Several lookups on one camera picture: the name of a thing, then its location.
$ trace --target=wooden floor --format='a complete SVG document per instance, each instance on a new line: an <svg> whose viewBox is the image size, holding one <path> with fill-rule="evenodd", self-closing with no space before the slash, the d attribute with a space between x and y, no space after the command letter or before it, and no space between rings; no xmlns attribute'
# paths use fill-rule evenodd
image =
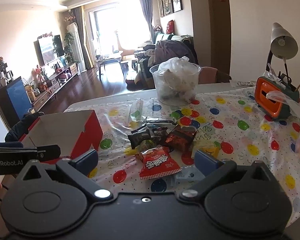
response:
<svg viewBox="0 0 300 240"><path fill-rule="evenodd" d="M102 67L101 81L97 68L81 73L78 77L72 78L57 93L57 99L50 99L40 111L45 114L61 113L77 102L142 90L142 87L127 87L125 79L128 69L123 68L121 70L119 63L106 65L106 71Z"/></svg>

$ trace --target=gray curtain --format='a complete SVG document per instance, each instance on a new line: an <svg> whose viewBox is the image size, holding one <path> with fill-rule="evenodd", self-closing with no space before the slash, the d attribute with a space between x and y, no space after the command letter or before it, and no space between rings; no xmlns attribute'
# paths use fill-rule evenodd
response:
<svg viewBox="0 0 300 240"><path fill-rule="evenodd" d="M93 68L93 64L90 59L90 55L88 53L88 49L86 46L86 24L84 21L84 15L83 15L83 6L76 7L74 9L71 9L71 12L74 14L75 19L74 21L78 25L78 34L79 39L82 47L82 54L83 54L83 60L84 64L86 66L86 69Z"/></svg>
<svg viewBox="0 0 300 240"><path fill-rule="evenodd" d="M153 4L152 0L140 0L143 15L149 25L149 30L151 34L152 44L155 43L154 30L152 27L152 16L153 16Z"/></svg>

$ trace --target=tv screen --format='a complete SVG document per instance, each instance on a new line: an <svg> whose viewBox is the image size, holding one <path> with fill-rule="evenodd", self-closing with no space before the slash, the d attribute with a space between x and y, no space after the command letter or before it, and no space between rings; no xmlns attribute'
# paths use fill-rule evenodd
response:
<svg viewBox="0 0 300 240"><path fill-rule="evenodd" d="M60 35L38 39L45 65L64 55Z"/></svg>

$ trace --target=clear plastic bucket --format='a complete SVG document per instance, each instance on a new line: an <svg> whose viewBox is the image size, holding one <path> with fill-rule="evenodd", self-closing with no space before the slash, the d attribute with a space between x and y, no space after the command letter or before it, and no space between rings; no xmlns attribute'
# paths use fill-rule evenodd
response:
<svg viewBox="0 0 300 240"><path fill-rule="evenodd" d="M191 82L185 86L178 86L178 88L169 84L164 75L157 74L159 65L150 68L160 102L168 106L184 106L195 99L195 87L199 82L201 67L196 64L193 65L197 68L197 73L188 75L186 79L191 80Z"/></svg>

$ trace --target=red cardboard box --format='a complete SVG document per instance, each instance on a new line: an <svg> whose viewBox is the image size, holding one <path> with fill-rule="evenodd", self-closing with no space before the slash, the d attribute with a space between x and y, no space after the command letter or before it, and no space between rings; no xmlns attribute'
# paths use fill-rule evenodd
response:
<svg viewBox="0 0 300 240"><path fill-rule="evenodd" d="M103 132L94 110L40 116L20 139L24 148L57 144L60 159L74 159L89 149L98 149Z"/></svg>

